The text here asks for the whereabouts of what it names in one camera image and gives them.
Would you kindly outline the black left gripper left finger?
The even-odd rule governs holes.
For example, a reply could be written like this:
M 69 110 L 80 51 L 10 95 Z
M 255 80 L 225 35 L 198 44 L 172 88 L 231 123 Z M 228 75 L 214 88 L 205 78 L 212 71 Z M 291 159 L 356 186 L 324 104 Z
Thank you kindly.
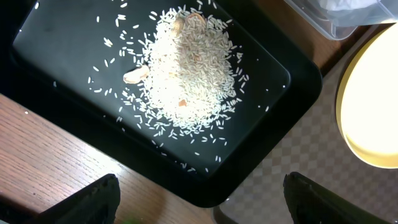
M 30 219 L 28 223 L 113 224 L 120 201 L 118 178 L 114 174 L 106 174 Z

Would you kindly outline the rice pile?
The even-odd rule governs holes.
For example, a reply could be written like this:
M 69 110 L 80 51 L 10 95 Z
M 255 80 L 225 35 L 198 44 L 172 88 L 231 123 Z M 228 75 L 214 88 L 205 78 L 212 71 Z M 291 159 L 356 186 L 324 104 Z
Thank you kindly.
M 163 156 L 208 175 L 252 127 L 238 28 L 213 1 L 38 1 L 40 69 L 92 113 L 135 129 Z

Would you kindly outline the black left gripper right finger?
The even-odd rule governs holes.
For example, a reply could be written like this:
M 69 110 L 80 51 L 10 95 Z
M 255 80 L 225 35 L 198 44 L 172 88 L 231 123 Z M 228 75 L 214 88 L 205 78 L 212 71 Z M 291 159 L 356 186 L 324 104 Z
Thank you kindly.
M 298 172 L 285 175 L 283 187 L 294 224 L 389 224 Z

